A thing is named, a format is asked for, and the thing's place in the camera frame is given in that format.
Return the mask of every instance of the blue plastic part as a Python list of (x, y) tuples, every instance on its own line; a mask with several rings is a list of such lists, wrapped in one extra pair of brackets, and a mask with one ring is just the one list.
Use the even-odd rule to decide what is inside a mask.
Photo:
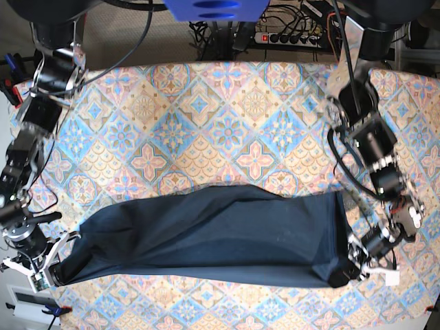
[(164, 0), (176, 21), (257, 22), (269, 0)]

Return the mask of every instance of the folded cloth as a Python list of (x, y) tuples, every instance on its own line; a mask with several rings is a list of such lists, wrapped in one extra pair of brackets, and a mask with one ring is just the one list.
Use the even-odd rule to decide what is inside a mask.
[(286, 287), (342, 286), (342, 195), (284, 198), (255, 186), (212, 186), (97, 211), (80, 226), (59, 281), (110, 274), (180, 275)]

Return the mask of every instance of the power strip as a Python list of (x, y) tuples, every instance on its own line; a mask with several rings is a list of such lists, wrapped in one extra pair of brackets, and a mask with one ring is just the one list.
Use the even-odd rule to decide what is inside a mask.
[(290, 36), (288, 34), (269, 33), (269, 32), (255, 32), (255, 43), (262, 43), (266, 45), (285, 45), (285, 46), (302, 46), (310, 48), (322, 48), (318, 43), (316, 36), (301, 36), (300, 38)]

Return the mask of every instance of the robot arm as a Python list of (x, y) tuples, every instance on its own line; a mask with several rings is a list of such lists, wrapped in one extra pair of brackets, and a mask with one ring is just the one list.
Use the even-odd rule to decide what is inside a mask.
[[(0, 270), (13, 268), (22, 272), (37, 292), (58, 284), (52, 271), (54, 265), (59, 263), (58, 251), (64, 243), (75, 239), (78, 233), (65, 233), (57, 240), (44, 237), (38, 224), (59, 219), (61, 214), (54, 212), (34, 217), (28, 210), (28, 190), (44, 169), (45, 141), (56, 135), (63, 108), (70, 106), (84, 81), (85, 55), (78, 37), (80, 18), (100, 2), (8, 2), (20, 16), (31, 22), (34, 42), (43, 53), (43, 60), (34, 75), (29, 96), (18, 114), (21, 130), (7, 151), (7, 164), (0, 176), (0, 230), (20, 253), (16, 258), (5, 260)], [(340, 64), (328, 81), (326, 110), (332, 125), (329, 145), (343, 171), (356, 186), (382, 203), (390, 204), (388, 219), (380, 221), (361, 239), (350, 235), (350, 265), (341, 274), (348, 279), (362, 280), (371, 272), (387, 272), (389, 269), (373, 268), (373, 263), (402, 239), (414, 239), (424, 216), (424, 205), (418, 199), (414, 185), (399, 170), (398, 156), (394, 151), (397, 140), (380, 116), (378, 95), (369, 80), (370, 68), (374, 61), (387, 53), (394, 31), (402, 23), (417, 18), (432, 5), (433, 0), (405, 2), (406, 6), (402, 5), (402, 0), (343, 1), (349, 13), (345, 31), (353, 72), (347, 65), (347, 53), (342, 52)], [(357, 98), (353, 97), (352, 85), (355, 86)], [(334, 146), (334, 133), (362, 158), (375, 192), (356, 182), (343, 164)]]
[[(387, 47), (376, 47), (370, 52), (372, 40), (380, 40), (394, 27), (372, 30), (351, 17), (345, 23), (349, 58), (343, 50), (336, 70), (327, 81), (326, 115), (331, 123), (327, 136), (330, 149), (346, 176), (370, 197), (385, 207), (390, 205), (387, 219), (374, 225), (361, 239), (349, 236), (349, 259), (354, 264), (352, 275), (359, 279), (372, 272), (389, 274), (395, 265), (380, 267), (377, 262), (386, 256), (402, 239), (414, 241), (424, 217), (424, 204), (419, 200), (415, 185), (401, 172), (398, 154), (394, 150), (397, 139), (378, 110), (379, 97), (370, 82), (369, 72)], [(350, 72), (349, 61), (353, 71)], [(357, 99), (353, 95), (355, 87)], [(362, 159), (368, 170), (374, 191), (364, 187), (344, 165), (336, 150), (333, 136), (349, 146)]]

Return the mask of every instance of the colorful tile pattern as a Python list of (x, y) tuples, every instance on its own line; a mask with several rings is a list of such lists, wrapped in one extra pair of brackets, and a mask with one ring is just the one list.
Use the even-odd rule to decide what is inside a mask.
[[(284, 196), (339, 187), (320, 106), (333, 69), (194, 63), (114, 70), (77, 99), (44, 184), (40, 179), (32, 189), (35, 209), (54, 201), (45, 185), (59, 198), (62, 222), (44, 227), (45, 233), (73, 230), (117, 202), (187, 193), (198, 185), (252, 183)], [(400, 285), (386, 287), (378, 275), (339, 289), (105, 276), (54, 291), (60, 304), (74, 308), (62, 317), (63, 328), (349, 330), (420, 316), (440, 293), (440, 84), (381, 70), (371, 77), (399, 138), (401, 167), (427, 208), (416, 241), (395, 250)], [(371, 212), (377, 219), (380, 207)], [(357, 208), (349, 222), (359, 234), (368, 230)]]

